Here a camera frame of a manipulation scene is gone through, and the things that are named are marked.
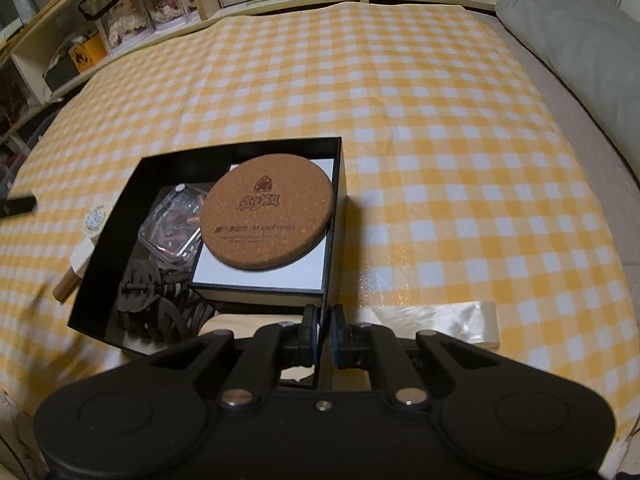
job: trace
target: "yellow checkered cloth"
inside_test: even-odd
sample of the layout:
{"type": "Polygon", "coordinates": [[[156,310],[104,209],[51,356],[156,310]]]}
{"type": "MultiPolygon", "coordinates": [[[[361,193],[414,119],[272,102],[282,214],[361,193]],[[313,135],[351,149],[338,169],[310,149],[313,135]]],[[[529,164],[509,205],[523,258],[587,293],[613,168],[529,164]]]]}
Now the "yellow checkered cloth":
{"type": "Polygon", "coordinates": [[[588,384],[630,431],[638,332],[600,206],[522,67],[457,6],[228,18],[94,76],[20,171],[37,213],[0,224],[10,395],[33,411],[120,362],[51,291],[142,156],[299,136],[344,139],[344,304],[493,300],[501,354],[588,384]]]}

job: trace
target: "metal screw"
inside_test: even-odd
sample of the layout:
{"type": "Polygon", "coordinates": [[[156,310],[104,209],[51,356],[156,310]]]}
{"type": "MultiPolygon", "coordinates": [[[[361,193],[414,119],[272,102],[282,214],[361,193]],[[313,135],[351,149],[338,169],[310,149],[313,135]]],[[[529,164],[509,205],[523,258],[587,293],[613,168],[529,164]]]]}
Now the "metal screw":
{"type": "Polygon", "coordinates": [[[334,404],[330,400],[318,400],[316,402],[316,409],[321,412],[328,412],[333,406],[334,404]]]}
{"type": "Polygon", "coordinates": [[[420,388],[401,388],[396,391],[396,400],[407,406],[421,404],[427,400],[427,392],[420,388]]]}
{"type": "Polygon", "coordinates": [[[222,402],[227,406],[244,406],[254,400],[254,396],[252,396],[249,390],[245,390],[244,388],[232,388],[231,390],[223,392],[220,399],[222,399],[222,402]]]}

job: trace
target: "open black box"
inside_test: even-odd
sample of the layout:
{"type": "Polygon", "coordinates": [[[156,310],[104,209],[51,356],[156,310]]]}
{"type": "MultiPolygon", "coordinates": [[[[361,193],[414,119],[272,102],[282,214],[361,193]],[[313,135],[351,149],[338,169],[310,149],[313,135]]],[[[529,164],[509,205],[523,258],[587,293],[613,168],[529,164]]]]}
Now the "open black box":
{"type": "MultiPolygon", "coordinates": [[[[124,337],[114,336],[112,312],[118,294],[118,286],[132,255],[148,256],[138,241],[138,229],[158,201],[164,188],[181,183],[212,183],[229,168],[250,158],[270,153],[290,153],[309,159],[332,158],[334,160],[334,209],[329,221],[326,240],[326,259],[322,277],[322,295],[315,303],[318,309],[318,346],[322,345],[328,329],[328,306],[338,302],[340,266],[342,263],[342,238],[344,235],[344,207],[346,178],[342,139],[319,137],[313,139],[283,139],[243,142],[207,146],[193,150],[163,153],[142,158],[124,187],[111,215],[98,239],[94,254],[84,274],[68,326],[94,339],[129,352],[140,351],[135,346],[123,344],[124,337]]],[[[292,314],[303,307],[265,306],[261,304],[220,304],[219,312],[236,314],[292,314]]],[[[317,380],[318,365],[314,384],[317,380]]]]}

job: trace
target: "white cardboard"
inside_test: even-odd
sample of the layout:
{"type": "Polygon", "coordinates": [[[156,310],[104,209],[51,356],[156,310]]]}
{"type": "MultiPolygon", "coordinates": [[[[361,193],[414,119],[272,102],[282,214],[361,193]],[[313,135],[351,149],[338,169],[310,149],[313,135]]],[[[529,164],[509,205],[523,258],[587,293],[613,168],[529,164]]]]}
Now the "white cardboard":
{"type": "Polygon", "coordinates": [[[89,259],[91,255],[94,253],[94,243],[91,238],[85,236],[82,242],[76,245],[76,248],[69,256],[69,262],[71,263],[71,267],[74,272],[80,276],[84,277],[84,272],[86,270],[86,266],[89,263],[89,259]]]}
{"type": "MultiPolygon", "coordinates": [[[[334,174],[334,160],[332,158],[319,158],[311,161],[326,173],[329,180],[332,180],[334,174]]],[[[193,283],[322,290],[325,247],[326,235],[311,251],[289,265],[268,270],[241,270],[229,267],[219,261],[203,244],[195,263],[193,283]]]]}

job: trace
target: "yellow box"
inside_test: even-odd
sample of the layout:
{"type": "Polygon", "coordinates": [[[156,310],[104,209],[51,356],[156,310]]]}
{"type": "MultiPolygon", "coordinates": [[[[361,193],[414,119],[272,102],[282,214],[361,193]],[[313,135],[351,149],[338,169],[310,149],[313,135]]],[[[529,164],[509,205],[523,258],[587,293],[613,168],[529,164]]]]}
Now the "yellow box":
{"type": "Polygon", "coordinates": [[[74,62],[78,72],[84,72],[106,56],[107,51],[104,49],[100,34],[96,34],[83,44],[75,46],[69,51],[69,57],[71,61],[74,62]]]}

